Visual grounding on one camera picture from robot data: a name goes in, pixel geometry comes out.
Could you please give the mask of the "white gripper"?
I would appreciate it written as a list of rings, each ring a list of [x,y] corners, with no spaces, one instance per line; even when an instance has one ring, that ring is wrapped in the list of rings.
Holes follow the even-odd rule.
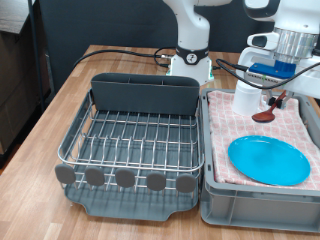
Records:
[[[294,93],[320,98],[320,57],[296,58],[248,47],[240,55],[238,64],[247,70],[237,74],[246,81],[268,89],[284,89],[286,95],[281,109]],[[272,106],[276,101],[271,90],[266,91],[266,104]]]

